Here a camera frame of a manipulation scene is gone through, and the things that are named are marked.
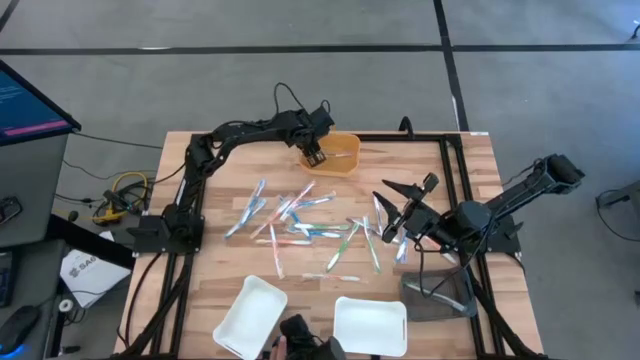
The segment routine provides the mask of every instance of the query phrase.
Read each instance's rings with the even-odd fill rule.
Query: cable
[[[100,141],[111,142],[111,143],[115,143],[115,144],[131,145],[131,146],[138,146],[138,147],[144,147],[144,148],[149,148],[149,149],[159,149],[159,150],[162,150],[162,146],[147,145],[147,144],[138,144],[138,143],[132,143],[132,142],[122,141],[122,140],[114,140],[114,139],[101,138],[101,137],[98,137],[98,136],[86,135],[86,134],[81,134],[81,133],[74,133],[74,135],[82,136],[82,137],[85,137],[85,138],[88,138],[88,139],[93,139],[93,140],[100,140]]]
[[[122,179],[129,176],[139,176],[142,178],[142,180],[135,182],[133,184],[129,184],[122,189],[118,189],[118,185],[120,184],[120,181],[122,181]],[[137,196],[131,193],[130,191],[134,188],[142,188],[143,189],[142,196]],[[111,187],[111,192],[113,192],[114,194],[118,195],[123,199],[128,194],[135,195],[138,198],[138,200],[133,201],[134,206],[138,206],[140,204],[143,204],[143,206],[146,206],[146,197],[149,192],[148,190],[149,190],[149,180],[143,173],[140,173],[140,172],[128,172],[120,175],[114,181],[113,186]],[[104,215],[100,215],[100,212],[102,210],[105,210]],[[119,221],[120,219],[122,219],[122,217],[129,214],[130,212],[131,212],[131,209],[116,207],[116,205],[113,204],[111,201],[105,201],[102,204],[100,204],[100,206],[98,206],[91,220],[93,221],[94,224],[98,226],[106,226],[113,221]]]
[[[523,273],[527,273],[527,269],[525,269],[524,264],[522,263],[522,260],[519,259],[519,257],[515,254],[515,253],[505,253],[505,255],[507,255],[508,257],[512,258],[516,263],[518,263],[518,265],[520,265],[520,268],[522,269]]]
[[[524,170],[520,171],[518,174],[516,174],[515,176],[512,176],[506,183],[508,184],[509,182],[513,181],[513,179],[517,178],[518,176],[524,174],[527,170],[535,167],[537,164],[539,164],[541,161],[543,161],[542,159],[538,158],[536,160],[533,161],[533,164],[527,166]],[[547,163],[544,163],[544,170],[543,172],[547,171]],[[415,243],[417,245],[414,245],[414,248],[417,246],[420,248],[420,270],[419,270],[419,275],[418,275],[418,281],[420,282],[420,293],[422,294],[422,297],[424,297],[425,299],[430,298],[431,296],[433,296],[433,294],[436,292],[436,290],[438,290],[442,285],[444,285],[447,281],[449,281],[452,277],[454,277],[455,275],[457,275],[458,273],[460,273],[460,271],[465,270],[466,268],[469,267],[469,264],[471,264],[471,260],[473,260],[473,258],[476,256],[476,254],[478,253],[478,251],[480,250],[480,248],[482,247],[482,244],[484,244],[484,242],[486,241],[486,239],[489,237],[489,234],[493,232],[494,230],[494,225],[497,225],[497,223],[495,222],[496,218],[501,215],[500,213],[502,212],[502,210],[504,208],[506,208],[508,205],[511,204],[511,202],[517,200],[520,196],[526,194],[527,191],[529,191],[529,188],[535,188],[540,181],[542,181],[544,177],[540,176],[535,183],[533,183],[533,185],[529,186],[529,187],[525,187],[525,189],[523,189],[520,194],[518,194],[517,196],[514,196],[513,199],[511,199],[511,201],[506,202],[504,204],[502,204],[502,206],[496,210],[491,217],[489,218],[489,223],[487,224],[486,230],[485,232],[482,234],[482,238],[478,241],[478,244],[476,245],[476,247],[474,248],[473,252],[471,253],[471,256],[469,256],[469,259],[467,260],[467,262],[465,262],[464,265],[462,265],[460,268],[456,269],[456,271],[454,271],[453,273],[447,275],[444,279],[442,279],[436,286],[434,286],[431,290],[429,291],[429,295],[425,296],[424,294],[424,288],[422,285],[422,272],[424,271],[424,253],[428,252],[428,251],[424,251],[422,244],[419,244],[418,241],[415,241]]]
[[[422,285],[422,272],[424,271],[424,253],[422,253],[422,252],[420,253],[420,270],[419,270],[420,272],[418,273],[418,281],[420,281],[420,293],[422,294],[422,297],[424,297],[425,299],[429,299],[431,296],[433,296],[433,294],[435,294],[436,290],[438,290],[442,285],[444,285],[452,277],[454,277],[455,275],[457,275],[458,273],[460,273],[461,271],[463,271],[463,270],[465,270],[466,268],[469,267],[469,264],[471,264],[471,260],[473,259],[474,256],[476,256],[476,254],[478,253],[478,250],[480,250],[480,247],[482,247],[482,244],[487,239],[488,234],[493,231],[493,220],[494,219],[495,219],[495,216],[493,216],[492,219],[489,221],[489,226],[487,226],[487,231],[485,231],[484,234],[482,235],[482,239],[480,239],[480,241],[478,241],[478,245],[476,245],[475,249],[471,253],[471,256],[469,256],[469,259],[467,260],[467,262],[465,262],[465,264],[463,266],[461,266],[458,269],[456,269],[456,271],[454,271],[451,274],[447,275],[444,279],[442,279],[431,290],[428,290],[429,291],[429,295],[428,296],[425,296],[424,287]]]
[[[86,290],[73,290],[73,291],[69,291],[65,294],[54,294],[52,296],[49,296],[48,298],[44,299],[40,304],[36,305],[36,307],[40,307],[44,304],[46,304],[47,302],[55,299],[56,297],[58,297],[58,295],[64,296],[66,294],[89,294],[89,295],[95,295],[95,296],[100,296],[100,295],[104,295],[106,293],[108,293],[109,291],[118,291],[118,290],[122,290],[122,289],[128,289],[129,288],[129,284],[123,284],[121,286],[114,286],[110,289],[107,289],[103,292],[97,293],[97,292],[93,292],[93,291],[86,291]]]
[[[637,39],[638,38],[638,30],[640,30],[640,24],[638,24],[638,26],[636,26],[636,29],[633,30],[633,35],[631,35],[631,39]]]
[[[65,202],[67,204],[75,205],[75,206],[85,206],[85,207],[87,207],[89,209],[93,209],[93,205],[91,205],[91,204],[85,204],[85,203],[82,203],[82,202],[74,202],[74,201],[71,201],[71,200],[67,200],[65,198],[59,198],[57,196],[56,196],[56,200]]]
[[[331,114],[331,103],[329,102],[329,100],[324,99],[320,101],[320,106],[323,106],[324,104],[327,104],[327,112]]]
[[[129,342],[122,337],[122,334],[120,334],[120,326],[116,327],[116,335],[118,335],[118,338],[122,341],[124,346],[129,347]]]
[[[527,166],[526,168],[522,169],[522,171],[520,171],[519,173],[513,175],[512,177],[509,178],[509,180],[507,180],[506,182],[502,183],[502,186],[507,186],[509,185],[513,180],[515,180],[516,178],[520,177],[520,175],[524,174],[525,172],[529,171],[530,169],[532,169],[534,166],[536,166],[540,161],[542,161],[541,158],[537,158],[533,161],[533,164]]]
[[[73,310],[71,310],[70,313],[72,313],[72,315],[69,315],[70,313],[65,313],[64,317],[65,317],[65,321],[64,324],[62,326],[70,326],[73,324],[80,324],[83,320],[84,317],[87,315],[87,310],[83,307],[74,307]]]
[[[125,322],[125,325],[124,325],[125,326],[125,328],[124,328],[124,342],[125,342],[125,344],[129,343],[129,324],[131,323],[131,317],[133,316],[133,305],[135,305],[135,303],[136,303],[136,298],[138,297],[138,292],[140,292],[140,288],[142,287],[142,283],[144,282],[144,279],[147,277],[147,274],[149,273],[149,270],[151,270],[151,267],[153,266],[153,264],[160,258],[160,255],[162,255],[162,253],[156,254],[156,256],[154,256],[153,259],[151,259],[151,261],[149,262],[149,265],[147,265],[147,267],[142,272],[142,276],[140,276],[140,281],[138,281],[138,284],[136,285],[136,289],[133,291],[133,296],[131,297],[131,302],[129,303],[129,311],[127,313],[127,321]]]
[[[163,182],[163,181],[166,181],[166,180],[171,179],[171,178],[172,178],[172,177],[174,177],[177,173],[179,173],[179,172],[180,172],[180,170],[182,170],[182,169],[184,168],[184,166],[185,166],[185,165],[186,165],[186,164],[185,164],[185,163],[183,163],[182,165],[180,165],[180,167],[179,167],[179,168],[177,168],[177,169],[176,169],[176,171],[172,172],[172,173],[171,173],[171,175],[169,175],[169,176],[167,176],[167,177],[165,177],[165,178],[162,178],[162,179],[160,179],[160,180],[158,180],[158,181],[154,181],[154,182],[152,182],[152,184],[153,184],[153,185],[155,185],[155,184],[160,184],[160,183],[161,183],[161,182]]]
[[[607,229],[609,229],[609,231],[611,231],[613,233],[613,235],[619,237],[622,240],[631,241],[631,242],[640,242],[640,239],[634,239],[634,238],[630,238],[630,237],[627,237],[627,236],[623,236],[619,232],[613,230],[613,228],[609,224],[607,224],[607,222],[604,220],[604,217],[602,216],[602,213],[600,212],[600,207],[598,206],[598,200],[602,196],[604,196],[606,194],[609,194],[609,193],[612,193],[612,192],[616,192],[616,191],[618,191],[618,189],[606,190],[606,191],[603,191],[602,193],[600,193],[600,195],[598,195],[596,197],[596,211],[598,212],[598,216],[600,217],[600,220],[602,221],[604,226],[606,226]]]
[[[72,197],[65,196],[65,195],[61,195],[61,194],[58,194],[58,193],[56,193],[56,194],[55,194],[55,196],[56,196],[57,198],[60,198],[60,199],[64,199],[64,200],[68,200],[68,201],[77,201],[77,202],[79,202],[79,203],[83,203],[83,204],[90,204],[90,203],[94,203],[94,202],[102,201],[102,199],[91,199],[91,198],[82,198],[82,199],[80,199],[80,198],[72,198]]]
[[[78,170],[82,171],[83,173],[91,176],[92,178],[96,178],[98,180],[109,180],[112,177],[116,177],[118,175],[130,173],[130,172],[151,172],[151,173],[155,173],[156,172],[156,170],[127,170],[127,171],[118,171],[117,173],[114,173],[112,175],[104,177],[104,176],[99,176],[99,175],[93,174],[93,173],[89,172],[88,170],[86,170],[85,168],[83,168],[82,166],[70,164],[67,160],[63,159],[62,163],[67,165],[68,167],[70,167],[72,169],[78,169]]]
[[[302,103],[300,102],[300,100],[298,100],[298,97],[296,96],[296,94],[293,93],[293,90],[291,90],[291,88],[289,87],[289,85],[283,83],[283,82],[278,82],[276,84],[276,86],[273,87],[273,101],[276,103],[276,115],[278,115],[278,113],[280,113],[280,104],[278,103],[278,88],[282,86],[285,89],[289,90],[289,94],[291,94],[291,97],[293,98],[293,100],[296,101],[296,103],[298,103],[298,106],[300,106],[301,109],[304,109],[304,105],[302,105]]]

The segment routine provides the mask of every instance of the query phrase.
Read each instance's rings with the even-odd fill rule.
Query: black floor stripe
[[[167,48],[0,49],[0,55],[208,55],[296,53],[393,53],[442,51],[432,44],[344,44],[281,46],[208,46]]]
[[[453,52],[590,52],[640,51],[640,42],[627,44],[455,45]]]
[[[0,32],[4,29],[5,25],[7,25],[7,21],[9,21],[11,14],[13,14],[13,10],[16,9],[19,2],[20,0],[11,0],[7,8],[4,10],[2,17],[0,17]]]
[[[455,99],[455,103],[453,105],[456,110],[458,127],[460,131],[469,131],[467,112],[464,109],[464,100],[462,100],[462,89],[460,88],[460,81],[458,80],[456,62],[453,58],[451,39],[449,38],[449,29],[447,28],[447,19],[444,15],[442,0],[433,0],[433,7],[436,10],[436,18],[438,20],[438,29],[440,31],[440,39],[442,42],[444,63],[447,67],[447,76],[449,78],[449,88],[451,89],[451,95]]]

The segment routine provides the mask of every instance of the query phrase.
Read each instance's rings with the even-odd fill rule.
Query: gray floor
[[[0,9],[8,2],[0,0]],[[454,45],[624,43],[640,17],[640,4],[631,0],[444,3]],[[0,48],[310,43],[439,43],[439,35],[431,1],[418,0],[21,0],[0,33]],[[277,81],[289,83],[309,106],[329,99],[340,129],[394,129],[404,115],[419,130],[456,129],[440,53],[3,60],[72,113],[87,134],[149,144],[162,144],[169,130],[270,116]],[[455,60],[470,128],[491,133],[503,178],[553,152],[569,155],[587,173],[575,193],[541,199],[517,216],[526,221],[520,238],[546,352],[637,358],[640,311],[632,293],[640,289],[640,244],[607,232],[594,197],[640,180],[640,52],[457,53]],[[159,156],[78,137],[66,155],[103,176],[153,170]],[[105,186],[64,168],[58,191],[95,196]],[[625,205],[605,215],[616,229],[640,237]],[[83,346],[71,358],[110,353],[124,297],[124,291],[109,294],[83,324],[69,327],[65,343]]]

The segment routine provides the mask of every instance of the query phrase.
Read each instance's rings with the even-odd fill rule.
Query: yellow cable
[[[111,191],[113,191],[114,193],[117,191],[118,189],[118,185],[120,184],[120,181],[122,181],[122,179],[129,177],[129,176],[139,176],[142,178],[143,182],[144,182],[144,190],[142,192],[142,196],[141,198],[144,199],[144,197],[147,195],[147,188],[149,186],[149,180],[147,179],[147,177],[141,173],[141,172],[127,172],[124,173],[122,175],[120,175],[116,181],[113,182],[113,186],[111,187]],[[138,205],[142,202],[142,199],[138,199],[134,202],[135,205]],[[66,216],[69,215],[68,212],[64,212],[62,210],[58,210],[58,209],[53,209],[54,212],[57,212],[59,214],[65,214]],[[111,203],[111,205],[109,206],[109,208],[107,209],[105,215],[102,216],[78,216],[78,218],[82,218],[82,219],[88,219],[88,220],[92,220],[92,221],[114,221],[114,220],[118,220],[120,218],[122,218],[123,216],[125,216],[128,212],[127,211],[121,211],[121,212],[114,212],[113,209],[113,203]]]

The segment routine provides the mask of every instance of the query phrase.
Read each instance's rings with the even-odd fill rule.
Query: white tray
[[[333,336],[346,352],[403,356],[407,352],[407,308],[399,301],[336,300]]]
[[[213,330],[213,341],[241,359],[257,359],[286,306],[287,294],[249,275],[224,320]]]

